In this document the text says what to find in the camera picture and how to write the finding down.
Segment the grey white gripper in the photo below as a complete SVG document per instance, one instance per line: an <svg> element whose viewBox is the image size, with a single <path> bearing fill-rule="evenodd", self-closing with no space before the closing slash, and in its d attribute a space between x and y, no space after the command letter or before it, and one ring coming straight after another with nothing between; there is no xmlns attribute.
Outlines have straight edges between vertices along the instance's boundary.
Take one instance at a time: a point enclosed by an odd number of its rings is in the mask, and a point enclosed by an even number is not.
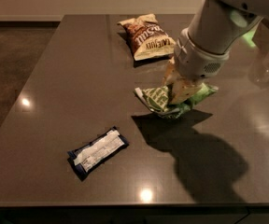
<svg viewBox="0 0 269 224"><path fill-rule="evenodd" d="M202 83L194 80L214 77L228 59L229 52L215 54L198 48L189 29L183 29L163 76L163 85L171 88L169 104L177 105L192 97L202 88Z"/></svg>

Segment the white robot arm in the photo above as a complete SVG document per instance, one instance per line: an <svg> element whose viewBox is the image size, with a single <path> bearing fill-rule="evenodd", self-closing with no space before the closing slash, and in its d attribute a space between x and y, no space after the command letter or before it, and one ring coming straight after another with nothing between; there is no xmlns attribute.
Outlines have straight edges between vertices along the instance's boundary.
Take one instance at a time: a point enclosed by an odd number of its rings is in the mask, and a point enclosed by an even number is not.
<svg viewBox="0 0 269 224"><path fill-rule="evenodd" d="M229 59L234 41L269 20L269 0L205 0L177 39L163 82L169 103L180 104L201 89Z"/></svg>

